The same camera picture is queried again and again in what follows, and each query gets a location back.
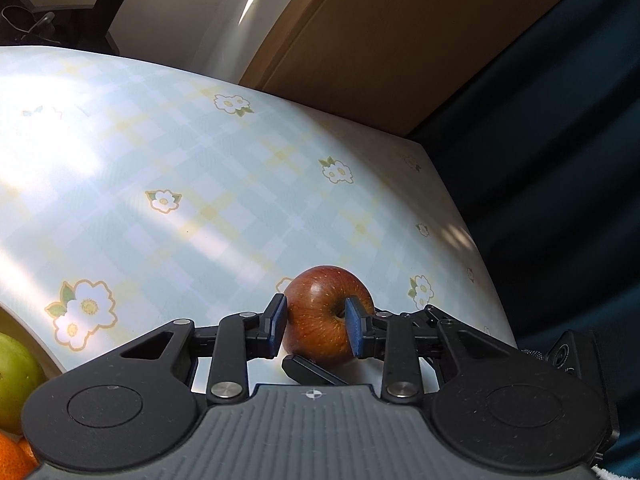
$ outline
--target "white towel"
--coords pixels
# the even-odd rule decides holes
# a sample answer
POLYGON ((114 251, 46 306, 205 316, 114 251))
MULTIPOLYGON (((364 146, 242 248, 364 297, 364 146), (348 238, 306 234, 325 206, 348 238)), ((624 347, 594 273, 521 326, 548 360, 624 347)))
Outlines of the white towel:
POLYGON ((634 480, 629 476, 614 475, 613 473, 600 469, 599 467, 594 467, 593 470, 596 472, 596 475, 598 475, 600 480, 634 480))

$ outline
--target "orange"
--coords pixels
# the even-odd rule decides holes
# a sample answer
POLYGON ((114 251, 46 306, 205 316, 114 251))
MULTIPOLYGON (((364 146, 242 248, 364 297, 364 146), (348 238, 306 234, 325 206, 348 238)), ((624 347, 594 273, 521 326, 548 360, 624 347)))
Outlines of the orange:
POLYGON ((0 433, 0 480, 22 480, 34 468, 20 446, 0 433))
POLYGON ((27 441, 27 439, 24 438, 23 436, 20 437, 20 440, 18 441, 18 446, 20 446, 20 449, 25 453, 25 455, 31 459, 31 461, 33 462, 33 465, 37 466, 38 459, 33 454, 33 449, 31 449, 31 446, 27 441))

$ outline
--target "round pivot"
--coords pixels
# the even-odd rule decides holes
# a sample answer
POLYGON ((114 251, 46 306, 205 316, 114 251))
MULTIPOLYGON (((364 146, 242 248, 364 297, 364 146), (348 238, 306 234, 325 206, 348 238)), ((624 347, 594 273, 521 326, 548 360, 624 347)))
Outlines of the round pivot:
POLYGON ((396 381, 387 386, 386 391, 389 395, 398 397, 399 399, 405 399, 407 397, 413 397, 418 393, 418 386, 406 381, 396 381))
POLYGON ((71 471, 140 465, 173 449, 197 416, 190 389, 149 361, 92 363, 43 384, 27 400, 22 426, 34 452, 71 471))
POLYGON ((588 462, 608 424, 604 400, 546 362, 485 362, 445 383, 431 420, 455 450, 491 468, 551 472, 588 462))
POLYGON ((232 399, 242 393, 242 386, 231 381, 222 381, 211 387, 211 393, 220 399, 232 399))

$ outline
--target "table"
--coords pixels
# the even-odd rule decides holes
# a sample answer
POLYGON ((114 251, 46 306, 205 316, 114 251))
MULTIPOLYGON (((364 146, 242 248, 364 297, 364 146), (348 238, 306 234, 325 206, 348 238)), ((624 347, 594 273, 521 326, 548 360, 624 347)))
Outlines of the table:
MULTIPOLYGON (((146 62, 0 48, 0 308, 62 370, 172 319, 261 312, 324 264, 379 308, 430 302, 514 345, 418 144, 146 62)), ((282 357, 250 362, 251 387, 289 382, 282 357)), ((379 387, 381 370, 339 372, 379 387)))

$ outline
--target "blue curtain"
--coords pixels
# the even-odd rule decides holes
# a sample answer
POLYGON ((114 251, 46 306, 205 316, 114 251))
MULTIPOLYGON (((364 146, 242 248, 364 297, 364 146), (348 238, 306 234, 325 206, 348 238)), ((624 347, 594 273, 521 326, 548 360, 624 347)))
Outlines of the blue curtain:
POLYGON ((521 348, 597 330, 640 477, 640 0, 563 0, 411 134, 521 348))

